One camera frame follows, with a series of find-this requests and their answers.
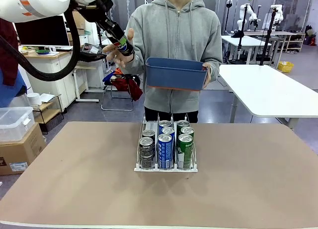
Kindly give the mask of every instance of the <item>black pants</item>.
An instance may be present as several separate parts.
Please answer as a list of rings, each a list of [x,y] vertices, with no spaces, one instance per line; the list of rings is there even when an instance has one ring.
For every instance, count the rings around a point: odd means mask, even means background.
[[[198,122],[198,113],[199,113],[199,111],[187,112],[190,123],[197,123]],[[158,114],[159,114],[160,120],[168,120],[168,121],[171,120],[170,113],[162,112],[162,111],[155,111],[155,110],[151,110],[151,109],[145,107],[146,121],[156,121],[158,119]],[[174,121],[184,120],[185,114],[186,113],[173,114],[173,120]]]

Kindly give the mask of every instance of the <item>hoodie drawstring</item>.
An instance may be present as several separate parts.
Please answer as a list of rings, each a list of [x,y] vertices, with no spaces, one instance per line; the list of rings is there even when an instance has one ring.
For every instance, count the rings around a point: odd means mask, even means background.
[[[164,2],[165,9],[167,11],[166,22],[167,22],[167,35],[168,35],[168,58],[170,58],[170,18],[169,18],[169,9],[167,1]]]
[[[194,32],[193,32],[192,5],[193,5],[193,1],[191,1],[191,4],[190,4],[190,35],[191,35],[191,46],[192,46],[192,49],[194,50]]]

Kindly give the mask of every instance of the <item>blue bin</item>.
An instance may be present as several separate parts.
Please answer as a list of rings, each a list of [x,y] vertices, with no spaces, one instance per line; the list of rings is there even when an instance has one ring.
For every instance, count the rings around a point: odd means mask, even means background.
[[[148,58],[146,61],[147,85],[177,90],[201,91],[207,71],[202,62]]]

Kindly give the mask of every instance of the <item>hand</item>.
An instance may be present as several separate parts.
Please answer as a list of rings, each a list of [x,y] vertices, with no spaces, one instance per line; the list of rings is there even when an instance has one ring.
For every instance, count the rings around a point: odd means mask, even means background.
[[[207,85],[210,83],[211,81],[211,64],[209,63],[204,63],[203,64],[203,70],[204,71],[208,71],[207,73],[207,76],[205,77],[205,82],[204,82],[204,85],[203,85],[203,89],[205,89],[207,87]]]
[[[130,41],[130,43],[133,44],[134,29],[130,28],[128,30],[127,38]],[[103,48],[103,52],[108,53],[106,57],[107,61],[111,61],[113,59],[115,63],[117,63],[120,67],[123,68],[126,66],[126,63],[134,59],[133,54],[130,56],[122,55],[113,44],[107,45],[105,48]]]

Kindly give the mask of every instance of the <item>yellow crate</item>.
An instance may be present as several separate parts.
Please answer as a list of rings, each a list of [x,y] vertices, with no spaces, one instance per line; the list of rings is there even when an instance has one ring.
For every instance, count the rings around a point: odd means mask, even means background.
[[[294,64],[291,62],[279,62],[278,64],[278,70],[282,71],[283,73],[290,73],[293,69]]]

